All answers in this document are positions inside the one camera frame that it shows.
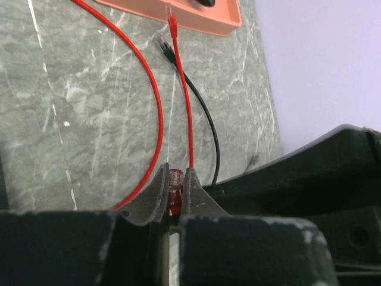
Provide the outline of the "dark blue star dish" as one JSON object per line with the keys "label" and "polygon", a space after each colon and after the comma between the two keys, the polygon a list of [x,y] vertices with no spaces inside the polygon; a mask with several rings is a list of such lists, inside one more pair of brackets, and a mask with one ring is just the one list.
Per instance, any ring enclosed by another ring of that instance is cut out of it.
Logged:
{"label": "dark blue star dish", "polygon": [[216,4],[216,0],[195,0],[198,4],[203,5],[205,7],[214,7]]}

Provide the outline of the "salmon pink tray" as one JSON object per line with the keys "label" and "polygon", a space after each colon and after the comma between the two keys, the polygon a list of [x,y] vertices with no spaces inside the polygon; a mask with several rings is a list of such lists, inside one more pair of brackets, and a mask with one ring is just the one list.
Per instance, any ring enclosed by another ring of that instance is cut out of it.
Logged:
{"label": "salmon pink tray", "polygon": [[100,4],[128,13],[167,21],[167,8],[176,16],[180,27],[215,36],[228,36],[242,25],[239,1],[215,1],[212,7],[200,1],[98,0]]}

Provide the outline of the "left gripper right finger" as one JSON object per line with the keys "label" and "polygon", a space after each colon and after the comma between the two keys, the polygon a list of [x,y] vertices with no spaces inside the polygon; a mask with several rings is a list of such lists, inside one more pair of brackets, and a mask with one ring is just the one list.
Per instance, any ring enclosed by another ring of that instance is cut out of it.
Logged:
{"label": "left gripper right finger", "polygon": [[232,216],[188,168],[180,215],[181,285],[338,285],[327,241],[306,219]]}

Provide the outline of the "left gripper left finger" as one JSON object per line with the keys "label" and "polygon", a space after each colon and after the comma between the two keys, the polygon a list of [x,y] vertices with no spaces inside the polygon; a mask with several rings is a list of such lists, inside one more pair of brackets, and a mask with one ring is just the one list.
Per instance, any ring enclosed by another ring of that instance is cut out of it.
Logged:
{"label": "left gripper left finger", "polygon": [[2,212],[2,285],[168,285],[170,171],[120,210]]}

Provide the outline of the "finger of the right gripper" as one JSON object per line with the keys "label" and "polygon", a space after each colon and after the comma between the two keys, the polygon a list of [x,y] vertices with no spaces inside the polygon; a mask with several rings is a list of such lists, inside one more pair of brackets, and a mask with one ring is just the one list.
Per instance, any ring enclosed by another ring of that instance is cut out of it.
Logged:
{"label": "finger of the right gripper", "polygon": [[380,132],[340,125],[245,175],[207,186],[234,215],[304,215],[380,205]]}
{"label": "finger of the right gripper", "polygon": [[341,285],[380,285],[380,207],[310,216],[324,234]]}

